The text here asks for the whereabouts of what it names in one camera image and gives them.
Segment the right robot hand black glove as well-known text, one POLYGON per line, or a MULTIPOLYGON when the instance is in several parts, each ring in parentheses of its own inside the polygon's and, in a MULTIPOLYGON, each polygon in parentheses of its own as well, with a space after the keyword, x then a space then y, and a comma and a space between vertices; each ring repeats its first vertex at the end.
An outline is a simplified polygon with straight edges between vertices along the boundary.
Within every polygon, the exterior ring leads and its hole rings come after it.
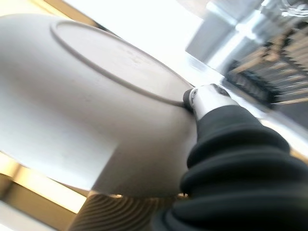
POLYGON ((197 143, 180 181, 187 199, 91 195, 71 231, 305 231, 308 167, 287 141, 221 87, 188 90, 197 143))

